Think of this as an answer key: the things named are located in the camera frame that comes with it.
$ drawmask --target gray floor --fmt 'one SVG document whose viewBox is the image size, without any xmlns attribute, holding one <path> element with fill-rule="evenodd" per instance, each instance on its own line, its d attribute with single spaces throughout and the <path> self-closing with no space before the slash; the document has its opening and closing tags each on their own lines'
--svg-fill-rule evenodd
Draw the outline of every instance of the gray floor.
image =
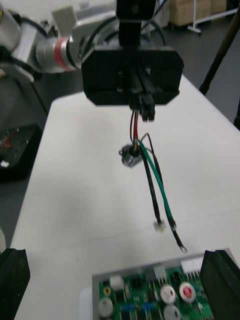
<svg viewBox="0 0 240 320">
<path fill-rule="evenodd" d="M 229 18 L 221 19 L 201 26 L 201 36 L 187 30 L 164 32 L 167 44 L 176 48 L 184 61 L 184 75 L 197 88 L 213 62 L 230 21 Z M 158 36 L 154 35 L 153 40 L 158 42 Z M 237 34 L 207 94 L 207 98 L 231 122 L 236 116 L 240 97 L 239 54 L 240 33 Z M 57 97 L 79 92 L 82 88 L 80 72 L 65 73 L 61 76 L 44 75 L 37 84 L 48 109 Z M 10 78 L 0 81 L 0 130 L 33 122 L 44 128 L 46 116 L 31 87 L 25 85 L 24 92 L 25 96 Z M 0 227 L 5 233 L 7 246 L 11 244 L 28 182 L 29 178 L 18 182 L 0 183 Z"/>
</svg>

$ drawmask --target cardboard box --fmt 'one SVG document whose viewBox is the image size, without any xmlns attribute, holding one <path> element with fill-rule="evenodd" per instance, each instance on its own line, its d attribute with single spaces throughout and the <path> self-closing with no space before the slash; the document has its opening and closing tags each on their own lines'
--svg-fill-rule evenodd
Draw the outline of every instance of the cardboard box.
<svg viewBox="0 0 240 320">
<path fill-rule="evenodd" d="M 226 11 L 227 0 L 211 0 L 211 15 Z"/>
<path fill-rule="evenodd" d="M 197 0 L 196 19 L 202 19 L 211 15 L 211 0 Z M 189 25 L 194 20 L 194 2 L 184 2 L 178 5 L 170 5 L 169 22 L 176 26 Z"/>
</svg>

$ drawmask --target white wall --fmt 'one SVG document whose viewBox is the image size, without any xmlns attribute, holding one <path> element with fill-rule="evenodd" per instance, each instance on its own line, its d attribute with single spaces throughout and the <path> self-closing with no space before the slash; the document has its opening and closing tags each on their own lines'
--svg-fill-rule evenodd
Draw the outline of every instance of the white wall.
<svg viewBox="0 0 240 320">
<path fill-rule="evenodd" d="M 0 0 L 9 9 L 19 12 L 22 15 L 32 16 L 37 21 L 49 19 L 51 11 L 67 6 L 73 6 L 79 10 L 79 4 L 89 2 L 91 6 L 111 3 L 114 0 Z"/>
</svg>

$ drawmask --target circuit board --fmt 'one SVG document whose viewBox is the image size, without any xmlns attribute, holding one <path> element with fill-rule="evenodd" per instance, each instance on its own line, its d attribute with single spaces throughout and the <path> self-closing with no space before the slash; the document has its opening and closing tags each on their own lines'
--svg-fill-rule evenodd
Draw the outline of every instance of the circuit board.
<svg viewBox="0 0 240 320">
<path fill-rule="evenodd" d="M 214 319 L 198 271 L 184 273 L 181 266 L 160 267 L 160 271 L 152 267 L 142 273 L 120 278 L 121 289 L 117 290 L 111 287 L 110 278 L 99 282 L 99 301 L 108 298 L 107 302 L 112 303 L 112 315 L 106 316 L 106 319 Z M 165 289 L 170 289 L 170 297 L 163 296 Z M 189 293 L 191 296 L 194 293 L 193 301 L 188 301 Z"/>
</svg>

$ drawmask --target green circuit board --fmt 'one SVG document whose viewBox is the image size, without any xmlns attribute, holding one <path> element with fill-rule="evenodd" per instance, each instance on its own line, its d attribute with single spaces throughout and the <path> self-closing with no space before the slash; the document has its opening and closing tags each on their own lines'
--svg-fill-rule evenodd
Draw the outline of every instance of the green circuit board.
<svg viewBox="0 0 240 320">
<path fill-rule="evenodd" d="M 124 289 L 114 291 L 110 280 L 99 283 L 99 298 L 110 298 L 114 313 L 112 320 L 164 320 L 166 304 L 161 299 L 161 288 L 171 285 L 176 293 L 174 305 L 180 312 L 176 320 L 213 320 L 214 316 L 205 295 L 199 273 L 185 275 L 182 267 L 165 270 L 164 278 L 147 280 L 146 273 L 122 277 Z M 180 295 L 180 285 L 190 283 L 196 294 L 192 303 L 185 302 Z"/>
</svg>

